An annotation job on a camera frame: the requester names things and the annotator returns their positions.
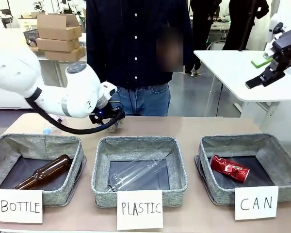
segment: brown glass bottle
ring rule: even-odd
[[[68,155],[64,154],[34,171],[32,176],[20,183],[14,189],[31,189],[36,185],[51,182],[71,167],[72,161]]]

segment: paper sign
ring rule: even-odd
[[[0,189],[0,222],[42,223],[42,190]]]
[[[235,219],[276,217],[278,186],[235,188]]]
[[[117,230],[163,228],[162,191],[117,192]]]

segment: blue jeans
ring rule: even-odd
[[[126,115],[165,117],[170,104],[169,86],[166,83],[130,90],[117,87],[111,100],[120,101]]]

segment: beige tabletop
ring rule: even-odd
[[[88,118],[68,118],[67,124],[79,129],[93,127]],[[6,133],[41,133],[44,125],[45,121],[39,115],[25,114]],[[233,206],[214,205],[208,198],[197,173],[194,156],[198,153],[201,136],[257,132],[259,129],[251,120],[242,118],[127,117],[124,125],[116,133],[103,131],[80,136],[87,164],[69,205],[45,208],[41,225],[0,223],[0,229],[116,231],[116,209],[97,208],[91,190],[91,175],[98,140],[110,135],[169,135],[175,137],[180,143],[189,186],[181,207],[164,207],[164,228],[160,231],[177,233],[291,232],[291,202],[278,205],[276,218],[236,222]]]

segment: navy button-up shirt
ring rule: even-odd
[[[183,61],[192,54],[186,0],[87,0],[87,63],[100,80],[124,88],[165,84],[157,60],[157,39],[166,26],[183,37]]]

